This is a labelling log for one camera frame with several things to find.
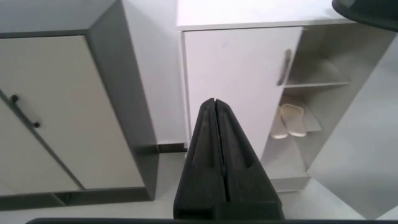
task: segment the door handle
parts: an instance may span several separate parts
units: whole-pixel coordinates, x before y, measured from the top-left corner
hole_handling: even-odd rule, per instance
[[[26,120],[28,123],[30,123],[30,124],[31,124],[33,127],[35,127],[35,128],[39,128],[39,127],[41,126],[41,124],[40,124],[40,122],[39,122],[39,119],[30,119],[30,118],[27,116],[26,111],[24,112],[23,107],[21,107],[21,106],[19,105],[19,103],[18,103],[18,102],[21,101],[21,99],[19,98],[19,96],[15,95],[15,94],[12,95],[12,96],[10,97],[10,101],[11,101],[12,105],[14,106],[14,109],[22,116],[22,118],[23,118],[24,120]]]
[[[286,76],[289,74],[289,65],[292,60],[292,50],[287,49],[285,51],[284,65],[282,69],[282,73],[280,74],[279,80],[277,82],[277,86],[281,86],[286,79]]]

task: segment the open shelf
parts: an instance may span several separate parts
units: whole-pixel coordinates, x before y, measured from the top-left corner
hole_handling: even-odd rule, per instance
[[[261,164],[278,193],[302,190],[310,176],[294,138],[268,138]]]
[[[347,85],[349,80],[326,58],[297,52],[285,88]]]
[[[268,178],[308,177],[294,138],[268,138],[261,164]]]
[[[299,106],[304,109],[304,117],[303,121],[305,124],[305,127],[307,128],[308,132],[312,131],[321,131],[322,126],[316,119],[316,117],[312,114],[312,112],[305,106],[304,102],[301,100],[298,100],[296,98],[291,98],[288,96],[283,96],[282,99],[280,100],[280,105],[289,103],[291,105]]]

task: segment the baseboard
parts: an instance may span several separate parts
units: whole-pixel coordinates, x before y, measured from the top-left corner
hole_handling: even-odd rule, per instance
[[[0,211],[151,200],[145,187],[7,195],[0,197]]]
[[[175,143],[175,144],[158,144],[157,151],[159,153],[173,153],[173,152],[187,152],[187,148],[185,148],[184,143]]]

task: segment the white shoe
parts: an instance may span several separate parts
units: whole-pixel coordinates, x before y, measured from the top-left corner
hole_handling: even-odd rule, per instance
[[[274,122],[272,123],[271,132],[269,134],[269,136],[273,139],[282,139],[288,136],[286,127],[283,124],[281,117],[282,114],[280,113],[280,106],[278,106],[275,113]]]
[[[286,125],[287,132],[295,137],[304,137],[307,135],[303,117],[304,109],[291,104],[284,104],[280,107],[282,120]]]

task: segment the white floor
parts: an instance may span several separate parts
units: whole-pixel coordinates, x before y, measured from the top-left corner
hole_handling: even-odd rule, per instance
[[[184,160],[183,153],[161,155],[157,199],[153,202],[0,212],[0,223],[23,224],[39,217],[173,218],[174,196]],[[285,217],[288,219],[363,219],[313,179],[303,191],[279,196],[284,206]],[[398,209],[385,214],[384,219],[398,218],[396,211]]]

